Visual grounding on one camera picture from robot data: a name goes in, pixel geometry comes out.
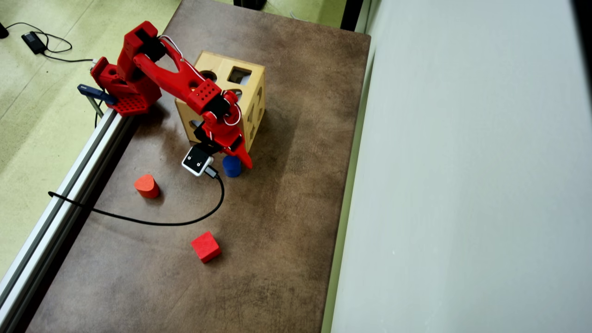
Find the wooden box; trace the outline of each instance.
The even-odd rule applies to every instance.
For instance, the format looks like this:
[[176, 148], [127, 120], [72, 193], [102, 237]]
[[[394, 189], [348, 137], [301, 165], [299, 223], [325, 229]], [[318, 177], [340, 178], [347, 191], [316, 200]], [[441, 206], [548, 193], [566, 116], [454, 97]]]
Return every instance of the wooden box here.
[[[231, 90], [239, 97], [238, 105], [242, 111], [239, 126], [244, 134], [245, 148], [249, 151], [265, 113], [265, 67], [202, 51], [195, 62], [195, 68], [223, 91]], [[175, 104], [187, 138], [189, 141], [199, 142], [193, 132], [196, 129], [195, 124], [202, 122], [202, 117], [178, 98], [175, 99]]]

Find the black object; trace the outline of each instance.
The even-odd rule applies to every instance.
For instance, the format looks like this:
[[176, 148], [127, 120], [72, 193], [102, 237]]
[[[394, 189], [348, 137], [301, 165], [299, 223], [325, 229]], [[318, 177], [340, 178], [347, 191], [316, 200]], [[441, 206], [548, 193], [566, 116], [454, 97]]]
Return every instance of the black object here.
[[356, 24], [360, 17], [363, 0], [347, 0], [345, 2], [345, 9], [343, 10], [343, 18], [341, 19], [341, 29], [354, 31]]
[[216, 95], [208, 104], [205, 105], [204, 111], [212, 112], [217, 119], [222, 119], [230, 108], [230, 104], [222, 97], [222, 95]]
[[164, 57], [166, 54], [166, 48], [157, 37], [150, 38], [143, 29], [138, 30], [136, 36], [143, 42], [138, 50], [140, 53], [144, 53], [154, 62], [157, 62], [160, 58]]
[[113, 214], [113, 213], [109, 213], [109, 212], [105, 212], [104, 210], [100, 210], [100, 209], [96, 209], [93, 208], [91, 206], [87, 206], [85, 204], [82, 204], [78, 201], [74, 201], [71, 199], [68, 199], [64, 196], [61, 196], [60, 194], [57, 194], [55, 192], [47, 192], [49, 194], [50, 197], [56, 197], [56, 198], [60, 198], [66, 202], [69, 202], [71, 204], [73, 204], [74, 206], [78, 206], [84, 210], [90, 210], [92, 212], [95, 213], [99, 213], [99, 214], [103, 214], [103, 215], [107, 215], [107, 216], [111, 216], [114, 217], [116, 219], [121, 219], [121, 220], [126, 220], [126, 221], [130, 221], [130, 222], [136, 222], [139, 223], [141, 225], [149, 225], [149, 226], [186, 226], [186, 225], [191, 225], [193, 223], [199, 222], [201, 220], [204, 220], [206, 218], [208, 218], [210, 215], [214, 214], [216, 210], [218, 210], [218, 208], [220, 208], [220, 206], [222, 205], [222, 201], [224, 201], [224, 184], [222, 183], [222, 179], [220, 178], [220, 176], [218, 176], [218, 173], [216, 172], [215, 175], [212, 177], [216, 180], [218, 180], [218, 182], [220, 183], [220, 201], [218, 201], [218, 205], [216, 205], [214, 207], [214, 209], [210, 210], [209, 213], [207, 213], [206, 215], [203, 215], [202, 217], [199, 217], [195, 220], [191, 220], [191, 221], [187, 221], [187, 222], [179, 222], [179, 223], [161, 223], [161, 222], [148, 222], [148, 221], [144, 221], [144, 220], [138, 220], [138, 219], [133, 219], [131, 217], [127, 217], [127, 216], [122, 216], [122, 215], [118, 215], [118, 214]]
[[0, 23], [0, 39], [8, 37], [8, 30]]
[[96, 128], [96, 121], [99, 119], [99, 114], [95, 112], [95, 128]]
[[47, 50], [47, 46], [43, 44], [43, 42], [39, 39], [37, 34], [33, 31], [22, 35], [21, 38], [25, 41], [29, 49], [31, 49], [31, 51], [33, 51], [33, 53], [35, 53], [36, 55]]
[[[33, 48], [32, 48], [32, 47], [29, 45], [29, 42], [31, 42], [31, 41], [30, 41], [30, 39], [29, 39], [28, 37], [26, 37], [26, 38], [25, 38], [25, 36], [26, 36], [26, 35], [28, 35], [28, 34], [24, 34], [24, 35], [22, 35], [22, 39], [25, 41], [25, 43], [27, 43], [27, 45], [29, 45], [29, 48], [30, 48], [30, 49], [33, 51], [33, 53], [35, 53], [35, 54], [41, 53], [43, 56], [45, 56], [45, 57], [47, 57], [47, 58], [50, 58], [50, 59], [55, 59], [55, 60], [59, 60], [59, 61], [64, 61], [64, 62], [94, 61], [94, 59], [78, 59], [78, 60], [67, 60], [67, 59], [61, 59], [61, 58], [55, 58], [55, 57], [48, 56], [48, 55], [46, 55], [46, 54], [45, 54], [45, 51], [48, 51], [48, 52], [51, 52], [51, 53], [61, 53], [61, 52], [66, 52], [66, 51], [72, 50], [72, 44], [70, 44], [70, 42], [69, 42], [69, 41], [67, 41], [67, 40], [65, 40], [65, 39], [63, 39], [63, 38], [61, 38], [61, 37], [54, 36], [54, 35], [52, 35], [52, 34], [47, 34], [47, 33], [44, 33], [44, 32], [43, 32], [43, 30], [41, 30], [41, 29], [37, 28], [36, 26], [34, 26], [34, 25], [31, 25], [31, 24], [29, 24], [29, 23], [25, 23], [25, 22], [16, 22], [16, 23], [12, 23], [11, 25], [7, 26], [7, 27], [6, 27], [6, 29], [8, 29], [8, 28], [12, 27], [13, 25], [17, 25], [17, 24], [24, 24], [24, 25], [28, 25], [29, 27], [31, 27], [31, 28], [35, 28], [35, 29], [37, 30], [36, 32], [33, 32], [33, 31], [32, 31], [32, 32], [30, 32], [30, 33], [34, 34], [34, 35], [37, 37], [37, 40], [39, 40], [39, 41], [41, 42], [41, 44], [43, 44], [43, 46], [45, 47], [45, 49], [43, 49], [43, 50], [42, 50], [42, 51], [40, 51], [40, 52], [35, 52], [35, 50], [34, 50], [34, 49], [33, 49]], [[42, 34], [42, 35], [44, 35], [44, 36], [45, 36], [45, 39], [46, 39], [45, 43], [43, 43], [43, 42], [42, 42], [42, 41], [39, 39], [39, 37], [37, 36], [37, 34]], [[50, 37], [50, 36], [51, 36], [51, 37], [53, 37], [53, 38], [59, 39], [59, 40], [61, 40], [61, 41], [65, 42], [66, 44], [68, 44], [68, 48], [67, 48], [67, 49], [63, 49], [63, 50], [59, 50], [59, 51], [56, 51], [56, 50], [50, 50], [50, 49], [49, 49], [49, 37]]]
[[201, 128], [203, 125], [204, 125], [204, 122], [202, 121], [199, 124], [199, 126], [197, 126], [197, 128], [193, 131], [195, 138], [197, 138], [200, 141], [198, 144], [196, 144], [196, 146], [198, 146], [208, 156], [211, 156], [211, 155], [219, 152], [220, 149], [222, 149], [222, 146], [220, 146], [215, 141], [210, 140], [210, 138], [207, 135], [205, 135], [204, 130]]
[[592, 3], [589, 0], [573, 0], [572, 10], [578, 27], [580, 51], [586, 71], [588, 99], [592, 103], [592, 64], [590, 63], [590, 58], [592, 57], [592, 33], [590, 33], [590, 29], [592, 28], [592, 22], [590, 22]]
[[233, 0], [235, 6], [254, 9], [256, 11], [260, 11], [266, 2], [267, 0]]

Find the blue cylinder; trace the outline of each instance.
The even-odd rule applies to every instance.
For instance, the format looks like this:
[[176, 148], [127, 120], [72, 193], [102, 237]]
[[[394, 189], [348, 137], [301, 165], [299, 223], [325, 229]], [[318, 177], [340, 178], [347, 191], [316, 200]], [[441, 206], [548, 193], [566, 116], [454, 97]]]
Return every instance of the blue cylinder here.
[[222, 160], [224, 173], [227, 177], [238, 177], [240, 175], [240, 160], [236, 156], [226, 156]]

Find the red cube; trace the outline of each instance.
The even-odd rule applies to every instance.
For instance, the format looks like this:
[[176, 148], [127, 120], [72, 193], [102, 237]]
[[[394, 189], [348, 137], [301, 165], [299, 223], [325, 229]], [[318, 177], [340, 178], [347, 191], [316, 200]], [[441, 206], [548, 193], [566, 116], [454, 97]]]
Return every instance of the red cube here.
[[212, 233], [209, 231], [195, 238], [191, 242], [191, 246], [193, 246], [195, 253], [197, 253], [197, 256], [204, 264], [221, 253], [218, 243], [216, 243]]

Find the blue clamp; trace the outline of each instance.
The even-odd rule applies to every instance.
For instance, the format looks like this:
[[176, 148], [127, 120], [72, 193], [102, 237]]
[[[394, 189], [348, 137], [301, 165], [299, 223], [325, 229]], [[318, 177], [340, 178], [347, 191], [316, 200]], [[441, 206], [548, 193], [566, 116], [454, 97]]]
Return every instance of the blue clamp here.
[[106, 92], [104, 92], [102, 90], [99, 90], [99, 89], [96, 89], [93, 87], [89, 87], [85, 84], [79, 84], [78, 91], [80, 91], [80, 93], [84, 96], [92, 97], [94, 99], [104, 101], [107, 104], [114, 105], [115, 103], [117, 103], [117, 98], [111, 96], [110, 94], [107, 94]]
[[222, 166], [227, 177], [234, 178], [240, 175], [240, 160], [238, 157], [226, 156], [222, 160]]

